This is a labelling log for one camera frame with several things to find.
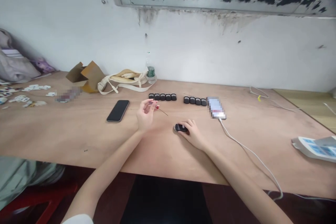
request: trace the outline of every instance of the brown cardboard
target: brown cardboard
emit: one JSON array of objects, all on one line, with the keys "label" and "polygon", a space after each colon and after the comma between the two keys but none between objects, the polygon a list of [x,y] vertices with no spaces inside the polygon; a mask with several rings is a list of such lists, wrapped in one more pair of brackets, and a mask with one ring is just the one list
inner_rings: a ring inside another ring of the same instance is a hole
[{"label": "brown cardboard", "polygon": [[83,66],[82,62],[79,62],[66,75],[66,78],[71,81],[74,86],[81,87],[81,89],[87,93],[98,92],[98,83],[104,77],[105,74],[93,61],[87,66]]}]

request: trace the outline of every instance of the row of black components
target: row of black components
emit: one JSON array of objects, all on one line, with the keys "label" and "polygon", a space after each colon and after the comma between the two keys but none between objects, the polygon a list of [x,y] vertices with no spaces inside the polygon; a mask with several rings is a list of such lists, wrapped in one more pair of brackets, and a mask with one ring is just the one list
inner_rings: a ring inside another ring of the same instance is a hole
[{"label": "row of black components", "polygon": [[177,97],[176,97],[175,93],[172,93],[172,94],[163,94],[163,93],[162,94],[159,94],[159,93],[153,94],[153,93],[150,93],[148,98],[149,99],[154,99],[154,100],[167,100],[167,101],[177,100]]},{"label": "row of black components", "polygon": [[198,97],[194,97],[194,96],[185,96],[183,99],[183,102],[185,104],[196,104],[196,105],[202,105],[202,106],[206,106],[207,105],[207,101],[204,98],[198,98]]}]

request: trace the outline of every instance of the water bottle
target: water bottle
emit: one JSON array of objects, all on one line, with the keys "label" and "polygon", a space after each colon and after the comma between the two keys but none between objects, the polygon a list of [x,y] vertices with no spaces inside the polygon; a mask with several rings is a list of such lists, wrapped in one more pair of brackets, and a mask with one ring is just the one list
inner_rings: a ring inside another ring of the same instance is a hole
[{"label": "water bottle", "polygon": [[148,70],[146,75],[147,81],[149,84],[153,84],[155,83],[155,69],[153,67],[152,60],[149,56],[147,57],[146,67]]}]

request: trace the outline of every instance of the charging cable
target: charging cable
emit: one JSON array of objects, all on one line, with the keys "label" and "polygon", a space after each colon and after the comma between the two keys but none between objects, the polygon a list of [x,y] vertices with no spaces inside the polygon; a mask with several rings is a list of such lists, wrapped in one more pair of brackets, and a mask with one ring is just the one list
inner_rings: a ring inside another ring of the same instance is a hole
[{"label": "charging cable", "polygon": [[281,187],[280,187],[280,185],[279,185],[277,179],[276,179],[275,176],[273,175],[273,173],[268,169],[268,167],[264,164],[264,162],[261,161],[261,159],[257,156],[257,154],[255,154],[253,151],[251,151],[249,148],[247,148],[247,147],[246,147],[245,145],[243,145],[242,143],[238,142],[233,136],[230,135],[230,133],[228,132],[228,130],[225,128],[225,126],[224,126],[224,124],[223,124],[223,122],[222,122],[222,119],[219,118],[219,122],[221,123],[221,125],[222,125],[222,127],[223,127],[223,129],[224,129],[225,134],[226,134],[229,138],[231,138],[233,141],[235,141],[235,142],[236,142],[237,144],[239,144],[241,147],[243,147],[243,148],[249,150],[250,152],[252,152],[252,153],[257,157],[257,159],[262,163],[262,165],[269,171],[269,173],[270,173],[270,174],[272,175],[272,177],[274,178],[275,185],[277,186],[277,188],[278,188],[279,191],[280,191],[280,196],[279,196],[278,198],[273,199],[273,200],[276,201],[276,200],[280,200],[280,199],[282,199],[283,196],[284,196],[284,194],[283,194],[283,192],[282,192],[282,189],[281,189]]},{"label": "charging cable", "polygon": [[326,105],[327,106],[327,108],[334,114],[334,115],[336,115],[336,113],[331,109],[331,107],[329,107],[328,106],[328,104],[327,103],[323,103],[324,105]]},{"label": "charging cable", "polygon": [[[254,93],[254,92],[252,91],[252,88],[257,89],[258,91],[260,91],[260,92],[263,93],[264,95],[259,95],[259,94]],[[262,97],[262,98],[269,99],[270,101],[272,101],[272,102],[274,102],[276,105],[278,105],[280,108],[283,108],[283,109],[285,109],[285,110],[294,111],[294,112],[295,112],[296,110],[300,110],[300,108],[297,108],[297,109],[296,109],[296,108],[294,108],[294,109],[289,109],[289,108],[285,108],[285,107],[281,106],[281,105],[280,105],[279,103],[277,103],[276,101],[271,100],[270,97],[268,96],[268,94],[266,94],[264,91],[261,91],[259,88],[256,88],[256,87],[251,86],[251,87],[250,87],[250,93],[255,94],[256,96],[258,96],[258,98]]]},{"label": "charging cable", "polygon": [[298,197],[300,197],[300,198],[303,198],[303,199],[306,199],[306,200],[325,200],[325,201],[331,201],[331,202],[336,202],[336,200],[331,200],[331,199],[327,199],[327,198],[317,198],[317,197],[303,197],[303,196],[301,196],[301,195],[299,195],[299,194],[294,194],[294,195],[296,195],[296,196],[298,196]]}]

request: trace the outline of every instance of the blue buttons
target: blue buttons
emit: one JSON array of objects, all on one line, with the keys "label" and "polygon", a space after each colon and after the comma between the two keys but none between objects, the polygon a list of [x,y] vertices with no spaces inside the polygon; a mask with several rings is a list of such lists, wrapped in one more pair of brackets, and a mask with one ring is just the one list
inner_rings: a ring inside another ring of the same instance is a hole
[{"label": "blue buttons", "polygon": [[314,143],[314,141],[312,141],[312,140],[310,140],[310,139],[307,139],[307,138],[303,138],[303,140],[304,140],[305,142],[307,142],[307,143],[311,143],[311,144]]},{"label": "blue buttons", "polygon": [[324,150],[329,156],[336,157],[335,153],[328,147],[321,147],[321,149]]},{"label": "blue buttons", "polygon": [[325,153],[317,145],[309,145],[317,154],[325,155]]}]

